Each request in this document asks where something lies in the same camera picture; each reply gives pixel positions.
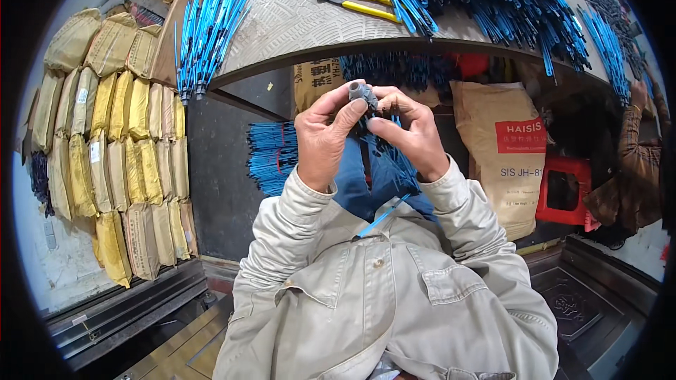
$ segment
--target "plaid shirt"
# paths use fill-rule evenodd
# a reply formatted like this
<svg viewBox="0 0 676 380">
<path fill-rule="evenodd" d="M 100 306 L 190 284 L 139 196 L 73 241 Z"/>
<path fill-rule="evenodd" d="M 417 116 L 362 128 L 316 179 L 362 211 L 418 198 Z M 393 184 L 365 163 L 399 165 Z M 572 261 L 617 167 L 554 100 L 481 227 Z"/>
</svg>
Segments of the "plaid shirt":
<svg viewBox="0 0 676 380">
<path fill-rule="evenodd" d="M 652 92 L 662 136 L 671 130 L 669 111 L 664 96 L 650 72 Z M 641 113 L 635 106 L 625 110 L 619 153 L 619 172 L 610 181 L 593 190 L 583 201 L 591 214 L 605 225 L 613 224 L 617 215 L 621 224 L 633 233 L 662 218 L 660 208 L 660 156 L 659 139 L 638 142 Z"/>
</svg>

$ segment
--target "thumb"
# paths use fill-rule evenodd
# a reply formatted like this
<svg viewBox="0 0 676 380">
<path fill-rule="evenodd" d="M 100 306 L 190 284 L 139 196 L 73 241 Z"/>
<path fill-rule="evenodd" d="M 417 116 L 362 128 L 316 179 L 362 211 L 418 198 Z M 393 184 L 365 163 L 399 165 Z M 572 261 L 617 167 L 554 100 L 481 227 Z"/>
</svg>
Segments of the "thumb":
<svg viewBox="0 0 676 380">
<path fill-rule="evenodd" d="M 359 118 L 366 113 L 367 108 L 366 100 L 352 100 L 338 111 L 335 120 L 331 124 L 331 131 L 343 138 L 347 137 L 352 127 L 359 121 Z"/>
<path fill-rule="evenodd" d="M 371 118 L 368 119 L 367 127 L 369 131 L 402 151 L 410 143 L 410 132 L 405 131 L 392 121 L 383 118 Z"/>
</svg>

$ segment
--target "red plastic stool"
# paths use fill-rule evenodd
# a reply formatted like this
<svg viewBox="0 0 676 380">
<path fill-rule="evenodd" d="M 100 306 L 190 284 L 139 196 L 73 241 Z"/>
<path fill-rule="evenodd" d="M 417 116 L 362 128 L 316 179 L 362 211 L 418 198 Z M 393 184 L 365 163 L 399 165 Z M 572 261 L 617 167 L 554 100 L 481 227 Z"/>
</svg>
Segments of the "red plastic stool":
<svg viewBox="0 0 676 380">
<path fill-rule="evenodd" d="M 547 207 L 547 187 L 549 185 L 550 171 L 570 173 L 577 178 L 579 190 L 577 192 L 577 206 L 574 210 L 568 211 Z M 545 158 L 545 169 L 542 171 L 542 182 L 540 183 L 540 198 L 537 202 L 536 219 L 564 224 L 585 225 L 586 221 L 588 221 L 587 207 L 582 203 L 582 199 L 587 196 L 592 187 L 591 176 L 592 169 L 589 166 L 588 160 L 547 154 Z"/>
</svg>

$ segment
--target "beige jacket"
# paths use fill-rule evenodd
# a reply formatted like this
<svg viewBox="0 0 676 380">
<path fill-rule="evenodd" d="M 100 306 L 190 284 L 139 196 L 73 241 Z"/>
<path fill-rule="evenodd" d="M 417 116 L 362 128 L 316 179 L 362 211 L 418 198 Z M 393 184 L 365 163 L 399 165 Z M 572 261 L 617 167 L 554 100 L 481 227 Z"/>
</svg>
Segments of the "beige jacket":
<svg viewBox="0 0 676 380">
<path fill-rule="evenodd" d="M 402 204 L 352 242 L 367 222 L 294 170 L 260 205 L 213 378 L 361 380 L 386 353 L 421 379 L 553 379 L 556 320 L 481 186 L 451 161 L 420 188 L 444 232 Z"/>
</svg>

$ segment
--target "yellow-handled pliers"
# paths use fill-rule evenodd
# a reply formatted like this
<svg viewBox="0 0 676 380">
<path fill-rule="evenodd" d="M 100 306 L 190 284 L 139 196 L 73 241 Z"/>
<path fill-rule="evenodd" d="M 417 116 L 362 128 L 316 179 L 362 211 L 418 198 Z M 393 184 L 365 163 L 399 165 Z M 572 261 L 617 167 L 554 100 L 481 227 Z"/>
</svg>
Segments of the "yellow-handled pliers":
<svg viewBox="0 0 676 380">
<path fill-rule="evenodd" d="M 358 4 L 357 2 L 352 2 L 350 0 L 325 0 L 325 1 L 337 4 L 339 6 L 342 6 L 343 8 L 351 9 L 352 11 L 373 15 L 374 17 L 385 18 L 395 23 L 401 23 L 401 21 L 397 19 L 397 16 L 392 13 L 381 11 L 379 9 L 369 8 L 368 6 Z M 392 6 L 392 2 L 390 2 L 390 0 L 372 0 L 372 1 L 379 2 L 387 6 Z"/>
</svg>

